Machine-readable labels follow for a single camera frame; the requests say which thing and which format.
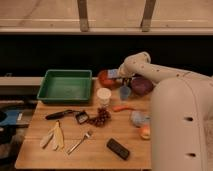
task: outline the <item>black knife handle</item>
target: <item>black knife handle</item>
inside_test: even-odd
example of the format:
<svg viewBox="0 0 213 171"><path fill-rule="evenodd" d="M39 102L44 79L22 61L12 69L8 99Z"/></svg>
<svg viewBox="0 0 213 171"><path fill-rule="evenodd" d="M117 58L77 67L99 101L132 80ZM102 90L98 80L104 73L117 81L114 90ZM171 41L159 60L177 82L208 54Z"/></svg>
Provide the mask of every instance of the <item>black knife handle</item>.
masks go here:
<svg viewBox="0 0 213 171"><path fill-rule="evenodd" d="M47 120L59 119L59 118L64 117L64 115L66 115L68 113L72 113L72 112L73 112L73 110L65 110L62 112L52 113L52 114L47 115L45 117L45 119L47 119Z"/></svg>

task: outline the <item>white cup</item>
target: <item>white cup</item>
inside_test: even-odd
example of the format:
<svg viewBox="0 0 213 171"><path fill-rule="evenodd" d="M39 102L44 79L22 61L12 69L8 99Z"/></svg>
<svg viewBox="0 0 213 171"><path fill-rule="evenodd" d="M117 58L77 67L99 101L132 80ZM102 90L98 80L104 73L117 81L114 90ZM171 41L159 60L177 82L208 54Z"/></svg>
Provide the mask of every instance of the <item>white cup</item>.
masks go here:
<svg viewBox="0 0 213 171"><path fill-rule="evenodd" d="M110 97L112 93L108 88L99 88L97 91L97 97L99 99L100 105L102 107L107 107L109 105Z"/></svg>

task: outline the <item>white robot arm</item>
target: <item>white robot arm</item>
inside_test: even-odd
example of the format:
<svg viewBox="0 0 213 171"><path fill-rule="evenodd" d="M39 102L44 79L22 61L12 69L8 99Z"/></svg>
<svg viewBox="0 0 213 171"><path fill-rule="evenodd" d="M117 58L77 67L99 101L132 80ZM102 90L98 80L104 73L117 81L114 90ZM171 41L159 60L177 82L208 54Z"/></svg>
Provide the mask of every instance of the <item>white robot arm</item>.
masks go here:
<svg viewBox="0 0 213 171"><path fill-rule="evenodd" d="M146 52L129 56L118 75L158 83L150 105L152 169L207 171L203 121L213 115L212 77L150 62Z"/></svg>

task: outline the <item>blue object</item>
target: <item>blue object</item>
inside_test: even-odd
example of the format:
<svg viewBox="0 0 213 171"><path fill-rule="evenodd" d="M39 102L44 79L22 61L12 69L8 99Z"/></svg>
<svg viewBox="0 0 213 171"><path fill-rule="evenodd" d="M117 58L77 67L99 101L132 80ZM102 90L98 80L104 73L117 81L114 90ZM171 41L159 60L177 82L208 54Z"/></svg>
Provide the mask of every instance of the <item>blue object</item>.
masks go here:
<svg viewBox="0 0 213 171"><path fill-rule="evenodd" d="M107 78L118 78L118 69L109 69L107 70Z"/></svg>
<svg viewBox="0 0 213 171"><path fill-rule="evenodd" d="M121 100L126 100L131 94L131 89L126 85L121 86L119 91Z"/></svg>
<svg viewBox="0 0 213 171"><path fill-rule="evenodd" d="M143 124L149 124L150 118L139 110L133 110L131 114L131 121L134 126L141 127Z"/></svg>
<svg viewBox="0 0 213 171"><path fill-rule="evenodd" d="M7 110L5 113L7 114L7 117L0 122L0 126L16 125L20 110Z"/></svg>

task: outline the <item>fork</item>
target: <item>fork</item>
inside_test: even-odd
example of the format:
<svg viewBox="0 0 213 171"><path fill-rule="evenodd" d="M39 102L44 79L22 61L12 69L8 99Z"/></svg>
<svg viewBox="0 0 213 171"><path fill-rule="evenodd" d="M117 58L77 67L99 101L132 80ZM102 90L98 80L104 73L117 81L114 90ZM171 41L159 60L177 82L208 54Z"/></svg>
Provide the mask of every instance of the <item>fork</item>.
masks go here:
<svg viewBox="0 0 213 171"><path fill-rule="evenodd" d="M70 155L82 142L84 142L84 140L90 138L92 133L93 133L92 130L89 130L88 132L86 132L83 138L78 143L76 143L73 147L70 147L67 150L67 154Z"/></svg>

